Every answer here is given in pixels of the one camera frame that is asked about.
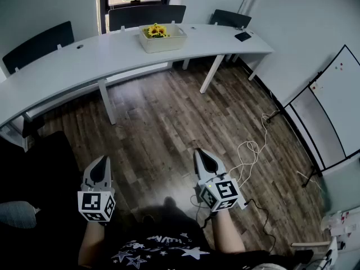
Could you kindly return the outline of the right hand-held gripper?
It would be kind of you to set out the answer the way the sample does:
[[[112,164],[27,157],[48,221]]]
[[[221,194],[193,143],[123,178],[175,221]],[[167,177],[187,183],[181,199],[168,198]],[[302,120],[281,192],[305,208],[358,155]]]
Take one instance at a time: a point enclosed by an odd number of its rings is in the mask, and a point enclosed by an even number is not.
[[[199,178],[195,187],[199,203],[203,202],[211,212],[230,209],[236,205],[241,209],[247,207],[236,180],[225,173],[225,166],[217,156],[207,150],[196,148],[193,162]]]

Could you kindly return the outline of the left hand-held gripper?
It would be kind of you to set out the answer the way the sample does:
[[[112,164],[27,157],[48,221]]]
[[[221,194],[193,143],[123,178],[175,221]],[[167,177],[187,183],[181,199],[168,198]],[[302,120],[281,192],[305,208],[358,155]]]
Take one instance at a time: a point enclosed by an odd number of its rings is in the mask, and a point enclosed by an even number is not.
[[[111,162],[108,156],[100,156],[86,167],[83,184],[78,191],[78,211],[87,222],[98,222],[104,226],[109,223],[116,205],[115,190],[110,187],[111,181]]]

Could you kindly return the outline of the cream perforated plastic basket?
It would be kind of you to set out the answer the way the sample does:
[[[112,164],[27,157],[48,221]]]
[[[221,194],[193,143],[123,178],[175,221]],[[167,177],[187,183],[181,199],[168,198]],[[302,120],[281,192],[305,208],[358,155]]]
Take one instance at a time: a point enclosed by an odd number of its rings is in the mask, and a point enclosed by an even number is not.
[[[170,34],[169,38],[155,38],[148,39],[142,32],[143,28],[149,27],[150,25],[142,26],[139,29],[139,41],[147,53],[163,52],[163,51],[172,51],[179,50],[183,47],[187,34],[177,25],[172,24],[160,24],[165,25],[168,33]]]

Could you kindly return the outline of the yellow sunflower bouquet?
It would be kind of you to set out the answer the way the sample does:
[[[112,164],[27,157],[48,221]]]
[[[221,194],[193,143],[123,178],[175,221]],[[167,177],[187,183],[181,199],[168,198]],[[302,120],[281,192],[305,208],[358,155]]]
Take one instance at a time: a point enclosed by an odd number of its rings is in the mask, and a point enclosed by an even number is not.
[[[159,25],[154,23],[149,27],[142,29],[143,34],[148,39],[155,39],[155,38],[169,38],[170,34],[167,31],[167,27],[165,25]]]

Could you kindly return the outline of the person's left forearm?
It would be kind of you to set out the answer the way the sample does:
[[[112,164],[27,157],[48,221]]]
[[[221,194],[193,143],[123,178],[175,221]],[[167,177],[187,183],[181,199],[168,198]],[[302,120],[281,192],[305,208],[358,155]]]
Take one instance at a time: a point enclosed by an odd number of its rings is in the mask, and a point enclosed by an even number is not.
[[[78,254],[78,265],[92,268],[100,259],[105,240],[105,227],[98,222],[88,222]]]

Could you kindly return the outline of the person's right forearm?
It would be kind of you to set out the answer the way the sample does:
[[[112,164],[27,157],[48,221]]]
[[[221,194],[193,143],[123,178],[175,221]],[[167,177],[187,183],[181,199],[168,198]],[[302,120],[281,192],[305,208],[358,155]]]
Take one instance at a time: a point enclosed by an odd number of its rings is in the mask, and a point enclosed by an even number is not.
[[[226,254],[245,252],[245,246],[239,235],[228,209],[220,210],[212,217],[211,225],[215,248]]]

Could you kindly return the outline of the white desk tabletop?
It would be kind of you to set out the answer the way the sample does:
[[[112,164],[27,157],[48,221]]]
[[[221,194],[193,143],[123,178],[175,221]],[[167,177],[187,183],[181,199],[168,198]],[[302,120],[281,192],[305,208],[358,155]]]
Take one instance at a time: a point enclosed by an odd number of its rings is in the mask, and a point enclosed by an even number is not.
[[[93,83],[99,85],[110,122],[115,124],[105,88],[107,77],[164,62],[215,56],[200,88],[205,93],[225,55],[267,55],[274,51],[255,33],[240,42],[233,27],[208,24],[179,27],[187,39],[178,50],[146,53],[140,43],[140,30],[135,28],[88,38],[34,61],[0,83],[0,127],[57,96]]]

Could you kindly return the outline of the black office chair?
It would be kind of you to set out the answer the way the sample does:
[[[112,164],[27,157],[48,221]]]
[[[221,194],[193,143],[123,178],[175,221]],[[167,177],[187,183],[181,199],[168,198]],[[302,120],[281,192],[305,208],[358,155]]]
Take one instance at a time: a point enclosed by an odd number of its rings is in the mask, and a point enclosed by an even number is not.
[[[86,227],[81,177],[62,131],[28,150],[0,137],[0,270],[77,266]]]

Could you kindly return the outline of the black star print shirt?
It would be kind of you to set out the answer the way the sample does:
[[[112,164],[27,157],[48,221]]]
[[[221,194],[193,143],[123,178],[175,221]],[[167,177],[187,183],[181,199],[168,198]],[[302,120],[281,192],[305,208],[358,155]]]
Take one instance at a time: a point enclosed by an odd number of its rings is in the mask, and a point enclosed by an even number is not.
[[[266,250],[226,254],[211,247],[196,220],[167,198],[158,222],[144,217],[139,229],[115,242],[95,264],[96,270],[251,270],[262,263],[287,270],[300,268],[297,257],[271,254]]]

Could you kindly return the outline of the beige cloth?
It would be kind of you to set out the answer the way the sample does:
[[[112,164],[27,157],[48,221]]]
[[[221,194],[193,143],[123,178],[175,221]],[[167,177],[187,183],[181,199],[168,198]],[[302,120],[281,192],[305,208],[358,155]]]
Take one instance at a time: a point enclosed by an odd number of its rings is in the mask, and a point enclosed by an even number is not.
[[[287,270],[287,269],[274,263],[262,263],[260,265],[256,265],[251,270]]]

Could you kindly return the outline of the pale grey cabinet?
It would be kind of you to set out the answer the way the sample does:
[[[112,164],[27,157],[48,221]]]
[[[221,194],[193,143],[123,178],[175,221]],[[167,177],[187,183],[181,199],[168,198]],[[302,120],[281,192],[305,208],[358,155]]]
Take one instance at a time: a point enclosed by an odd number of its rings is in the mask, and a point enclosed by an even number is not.
[[[360,154],[327,170],[322,187],[326,214],[360,207]]]

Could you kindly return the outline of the dark desk partition panel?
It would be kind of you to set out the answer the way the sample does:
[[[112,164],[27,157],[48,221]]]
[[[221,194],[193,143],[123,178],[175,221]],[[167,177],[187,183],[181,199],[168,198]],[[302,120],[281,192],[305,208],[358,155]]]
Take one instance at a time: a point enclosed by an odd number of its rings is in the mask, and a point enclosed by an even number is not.
[[[74,34],[70,21],[54,26],[22,43],[2,61],[9,74],[22,69],[41,57],[74,43]]]
[[[250,16],[242,15],[239,13],[224,11],[216,9],[209,21],[210,25],[230,26],[233,28],[247,28],[251,21]]]
[[[130,6],[109,11],[109,31],[134,28],[142,25],[180,24],[185,15],[185,5],[143,5]]]

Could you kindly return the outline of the black framed whiteboard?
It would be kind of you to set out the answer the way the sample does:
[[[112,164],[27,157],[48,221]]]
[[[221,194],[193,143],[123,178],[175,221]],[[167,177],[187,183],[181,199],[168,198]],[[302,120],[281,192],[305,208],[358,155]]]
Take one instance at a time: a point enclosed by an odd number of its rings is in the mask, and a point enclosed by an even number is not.
[[[309,177],[360,154],[360,60],[347,45],[281,106],[312,165]]]

